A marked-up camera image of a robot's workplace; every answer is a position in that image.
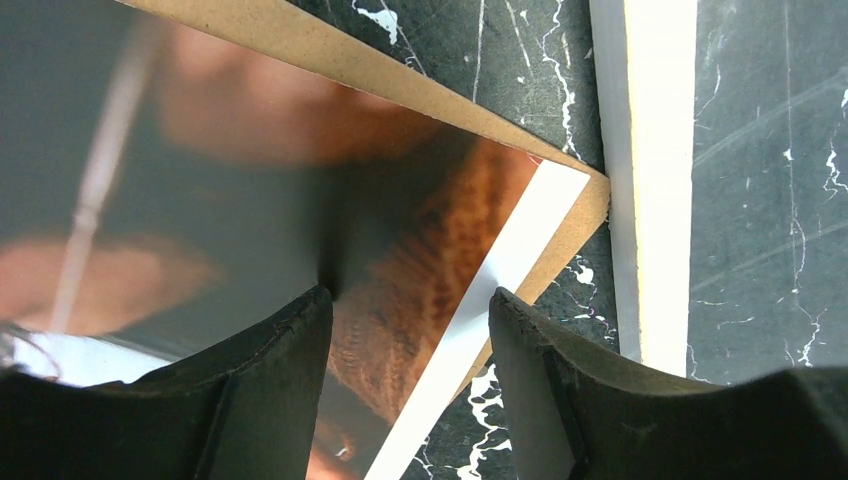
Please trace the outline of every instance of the white veining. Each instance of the white veining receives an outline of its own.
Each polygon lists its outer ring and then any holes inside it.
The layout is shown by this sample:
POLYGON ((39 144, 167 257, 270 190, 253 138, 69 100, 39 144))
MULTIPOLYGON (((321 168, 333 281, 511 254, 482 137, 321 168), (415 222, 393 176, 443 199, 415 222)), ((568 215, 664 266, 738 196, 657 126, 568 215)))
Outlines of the white veining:
POLYGON ((704 65, 710 65, 713 59, 724 50, 728 43, 728 37, 733 34, 737 9, 735 1, 726 0, 722 2, 721 21, 718 28, 707 34, 707 49, 704 54, 704 65))
POLYGON ((783 339, 783 353, 786 354, 786 359, 792 363, 792 366, 795 366, 795 358, 792 357, 792 354, 789 353, 789 342, 784 338, 783 339))
POLYGON ((741 323, 748 323, 748 322, 754 320, 754 318, 755 317, 748 317, 745 320, 728 320, 728 321, 725 321, 725 322, 721 322, 716 326, 716 330, 721 330, 721 327, 723 327, 725 325, 739 325, 741 323))
POLYGON ((701 378, 698 373, 698 362, 695 360, 695 349, 692 345, 686 344, 686 349, 689 351, 689 361, 692 363, 692 371, 689 372, 689 378, 699 382, 710 383, 706 378, 701 378))
POLYGON ((549 115, 549 114, 546 114, 546 113, 525 113, 518 118, 518 122, 521 125, 528 125, 528 124, 529 125, 541 125, 542 122, 538 121, 536 119, 556 118, 556 117, 559 117, 559 115, 549 115))
POLYGON ((784 15, 784 40, 785 40, 785 55, 786 55, 786 103, 788 108, 786 110, 786 120, 788 125, 788 140, 789 147, 783 152, 783 157, 786 158, 786 161, 789 163, 789 201, 790 201, 790 227, 789 234, 794 237, 795 234, 799 234, 801 236, 801 258, 800 264, 797 254, 798 243, 792 242, 792 263, 793 263, 793 293, 797 295, 799 292, 799 276, 801 272, 804 271, 804 263, 806 262, 807 257, 807 242, 806 236, 804 235, 804 230, 801 228, 801 222, 798 220, 798 204, 795 202, 795 168, 792 162, 795 160, 792 157, 792 67, 789 61, 789 6, 784 3, 783 6, 783 15, 784 15))
POLYGON ((486 428, 486 433, 483 435, 482 440, 471 447, 471 453, 468 455, 468 465, 456 469, 456 475, 461 480, 478 480, 483 478, 480 476, 477 468, 480 466, 480 461, 486 459, 485 452, 490 450, 512 450, 512 444, 509 440, 504 440, 493 447, 483 447, 493 433, 504 429, 498 425, 492 425, 487 421, 487 417, 489 416, 486 413, 487 408, 491 406, 503 408, 500 388, 495 386, 497 382, 495 365, 489 367, 485 374, 471 380, 471 392, 468 396, 468 403, 471 405, 472 415, 477 419, 477 423, 486 428), (485 398, 484 395, 490 390, 497 392, 497 395, 492 398, 485 398))
MULTIPOLYGON (((571 87, 568 85, 568 80, 566 79, 565 75, 563 75, 562 73, 562 68, 559 61, 551 58, 551 56, 548 55, 548 37, 550 37, 554 32, 562 28, 562 24, 559 21, 559 15, 562 11, 562 4, 563 0, 557 0, 557 8, 552 17, 554 26, 551 27, 551 29, 548 30, 548 32, 542 36, 542 41, 537 43, 539 44, 539 48, 542 49, 542 62, 550 63, 552 65, 554 75, 556 75, 557 80, 559 80, 559 83, 562 86, 563 95, 565 97, 562 103, 562 128, 565 129, 565 145, 562 147, 562 150, 574 155, 575 157, 577 157, 578 160, 582 160, 580 153, 577 151, 577 148, 574 145, 574 134, 572 132, 571 127, 571 106, 575 103, 575 94, 574 91, 572 91, 571 87)), ((568 48, 568 41, 565 38, 565 32, 562 32, 562 34, 560 35, 560 41, 562 42, 562 49, 565 54, 566 68, 570 68, 571 53, 568 48)))
POLYGON ((533 67, 530 66, 530 56, 527 55, 527 49, 524 48, 524 41, 521 39, 521 32, 518 31, 518 23, 515 21, 515 10, 512 9, 512 4, 509 3, 509 0, 504 0, 506 4, 506 9, 509 12, 509 18, 512 20, 512 28, 515 30, 515 38, 518 39, 518 46, 521 48, 521 53, 524 55, 524 63, 527 65, 527 71, 530 72, 530 78, 534 78, 533 76, 533 67))
POLYGON ((842 189, 846 193, 848 193, 848 185, 845 185, 844 183, 839 181, 839 176, 842 175, 842 172, 839 171, 839 169, 836 167, 836 164, 833 162, 836 159, 836 157, 837 157, 836 148, 834 148, 833 138, 831 138, 830 139, 830 153, 828 154, 827 160, 825 160, 825 163, 824 163, 825 166, 827 166, 828 170, 830 170, 830 171, 828 172, 827 180, 825 180, 824 185, 822 185, 822 188, 826 192, 830 193, 830 197, 828 198, 828 200, 835 197, 836 194, 839 193, 839 189, 842 189))
POLYGON ((727 302, 708 302, 706 300, 695 300, 695 303, 699 303, 701 305, 710 305, 710 306, 714 306, 714 307, 717 307, 717 306, 720 306, 720 305, 727 305, 727 302))
POLYGON ((356 13, 366 17, 380 26, 383 30, 388 32, 389 34, 389 43, 391 45, 395 45, 398 40, 398 36, 403 40, 407 52, 409 52, 409 56, 404 59, 404 64, 407 67, 413 68, 413 66, 418 67, 419 73, 427 76, 427 71, 424 70, 424 65, 421 64, 421 60, 418 58, 418 54, 415 53, 415 50, 412 48, 412 44, 409 42, 409 39, 406 38, 406 34, 403 33, 403 28, 398 24, 398 14, 394 10, 390 9, 386 4, 385 0, 380 0, 380 4, 383 6, 383 9, 379 12, 371 12, 365 8, 360 8, 356 6, 356 0, 351 0, 350 6, 353 8, 356 13))
POLYGON ((822 310, 821 313, 816 315, 815 319, 813 319, 812 316, 807 314, 808 316, 810 316, 810 325, 813 327, 813 333, 812 335, 810 335, 810 340, 807 341, 807 343, 805 343, 804 346, 801 348, 801 351, 799 352, 801 353, 801 358, 798 359, 798 363, 804 365, 805 367, 813 366, 813 363, 810 361, 810 350, 812 350, 813 343, 815 343, 816 337, 818 337, 819 332, 821 332, 821 316, 825 313, 827 313, 826 308, 822 310))
POLYGON ((576 264, 576 268, 572 267, 571 265, 566 265, 566 271, 573 274, 574 279, 577 280, 578 283, 582 283, 583 285, 588 285, 592 287, 592 293, 589 295, 589 299, 586 300, 586 303, 583 304, 580 303, 571 292, 566 291, 566 295, 571 298, 574 304, 581 310, 587 312, 575 315, 572 318, 574 320, 591 318, 600 322, 604 326, 604 340, 612 342, 615 340, 615 333, 617 332, 617 329, 613 328, 609 324, 606 317, 598 315, 597 311, 592 306, 592 302, 598 296, 598 286, 595 284, 595 271, 587 265, 586 259, 582 255, 575 255, 574 263, 576 264))
POLYGON ((433 472, 432 472, 432 470, 430 470, 431 468, 433 468, 433 462, 431 462, 430 458, 428 458, 428 456, 427 456, 427 447, 429 447, 429 446, 430 446, 430 436, 427 435, 427 438, 425 438, 424 442, 421 444, 421 450, 419 452, 421 457, 416 455, 413 458, 413 460, 420 463, 421 468, 424 470, 425 473, 427 473, 427 476, 430 478, 430 480, 433 480, 435 477, 433 477, 433 472))
POLYGON ((716 64, 716 83, 715 83, 715 87, 713 87, 713 96, 710 97, 709 100, 704 102, 703 105, 701 105, 701 108, 698 110, 698 113, 695 115, 695 120, 697 120, 698 117, 701 116, 701 113, 704 112, 704 109, 707 108, 707 106, 709 104, 713 103, 713 100, 715 100, 715 98, 718 96, 718 89, 719 89, 720 86, 721 86, 721 66, 716 64))
POLYGON ((486 0, 480 0, 480 16, 477 19, 477 66, 474 70, 474 87, 471 90, 471 101, 477 103, 477 86, 480 84, 480 64, 483 54, 483 19, 486 15, 486 0))
POLYGON ((351 0, 350 8, 356 10, 356 13, 362 15, 370 19, 372 22, 376 23, 383 30, 389 33, 389 43, 394 45, 397 43, 398 36, 398 23, 397 23, 397 12, 391 10, 383 3, 383 9, 379 12, 369 12, 365 8, 360 8, 356 6, 356 0, 351 0))
POLYGON ((798 360, 799 363, 804 364, 805 366, 811 367, 812 363, 810 363, 810 349, 812 348, 813 342, 816 339, 819 331, 821 331, 821 324, 818 323, 818 318, 814 319, 810 312, 807 311, 801 305, 801 273, 804 271, 804 266, 807 262, 807 236, 804 233, 804 230, 801 228, 801 222, 798 219, 798 204, 795 202, 795 175, 794 168, 792 166, 792 162, 795 160, 792 157, 792 110, 790 109, 787 112, 789 116, 789 148, 783 152, 783 156, 786 158, 789 163, 789 200, 791 207, 791 225, 789 234, 793 238, 792 242, 792 282, 793 287, 791 293, 794 295, 794 306, 797 308, 804 316, 806 316, 810 321, 810 326, 813 328, 813 333, 811 335, 810 341, 804 345, 803 351, 801 353, 801 358, 798 360), (800 242, 795 241, 795 235, 798 234, 801 237, 800 242), (798 248, 800 247, 800 258, 798 256, 798 248))

